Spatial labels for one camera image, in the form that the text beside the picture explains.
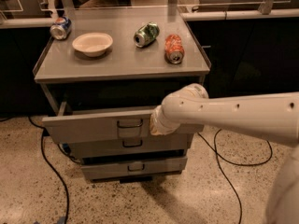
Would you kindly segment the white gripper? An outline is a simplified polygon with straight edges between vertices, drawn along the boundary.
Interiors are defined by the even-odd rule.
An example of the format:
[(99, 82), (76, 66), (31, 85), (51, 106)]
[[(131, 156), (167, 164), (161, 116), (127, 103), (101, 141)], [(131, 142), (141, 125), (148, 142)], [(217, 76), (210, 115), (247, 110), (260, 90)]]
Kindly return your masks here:
[(175, 132), (180, 123), (175, 121), (176, 109), (171, 105), (158, 105), (151, 114), (151, 134), (168, 135)]

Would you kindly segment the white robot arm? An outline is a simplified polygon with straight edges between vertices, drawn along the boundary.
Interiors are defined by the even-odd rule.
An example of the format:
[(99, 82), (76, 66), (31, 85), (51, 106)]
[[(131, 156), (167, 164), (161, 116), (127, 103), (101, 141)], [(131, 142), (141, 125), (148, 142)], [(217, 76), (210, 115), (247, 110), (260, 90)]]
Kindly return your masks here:
[(164, 97), (150, 117), (150, 133), (208, 125), (292, 148), (274, 182), (264, 224), (299, 224), (299, 92), (210, 98), (199, 84)]

